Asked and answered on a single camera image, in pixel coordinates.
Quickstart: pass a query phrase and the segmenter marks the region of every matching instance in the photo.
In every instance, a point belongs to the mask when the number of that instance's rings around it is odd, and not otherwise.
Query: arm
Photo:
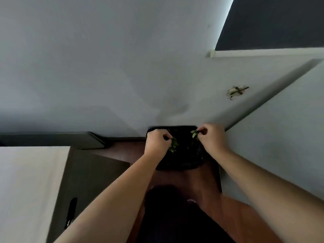
[[[125,243],[171,138],[167,130],[149,132],[144,155],[95,198],[55,243]]]
[[[284,242],[324,242],[324,201],[231,151],[224,128],[204,124],[198,138]]]

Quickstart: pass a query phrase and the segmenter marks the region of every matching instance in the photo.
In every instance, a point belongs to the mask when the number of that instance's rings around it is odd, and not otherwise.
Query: brown wooden surface
[[[115,143],[108,149],[90,152],[134,163],[144,153],[144,142]],[[148,190],[156,185],[174,185],[187,197],[192,198],[212,217],[237,243],[279,243],[281,240],[273,233],[258,213],[249,205],[223,196],[213,177],[213,164],[204,164],[195,170],[156,171]],[[201,191],[207,190],[206,199]],[[128,243],[134,242],[137,230],[144,215],[141,209]]]

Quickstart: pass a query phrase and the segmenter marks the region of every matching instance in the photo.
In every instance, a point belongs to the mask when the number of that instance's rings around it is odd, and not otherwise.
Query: left hand
[[[172,135],[167,130],[156,129],[148,132],[144,155],[153,157],[158,162],[160,162],[167,153],[167,150],[171,146],[171,143]]]

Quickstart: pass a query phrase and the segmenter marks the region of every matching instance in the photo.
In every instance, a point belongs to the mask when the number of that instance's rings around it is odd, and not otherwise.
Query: black pants
[[[137,243],[234,242],[199,206],[174,186],[157,187],[145,197]]]

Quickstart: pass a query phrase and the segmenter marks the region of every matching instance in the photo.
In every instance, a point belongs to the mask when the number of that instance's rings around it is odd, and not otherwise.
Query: hand
[[[222,125],[204,123],[197,130],[202,131],[198,134],[198,139],[212,157],[231,151]]]
[[[160,162],[171,146],[172,135],[167,130],[153,130],[148,132],[144,155],[148,155]]]

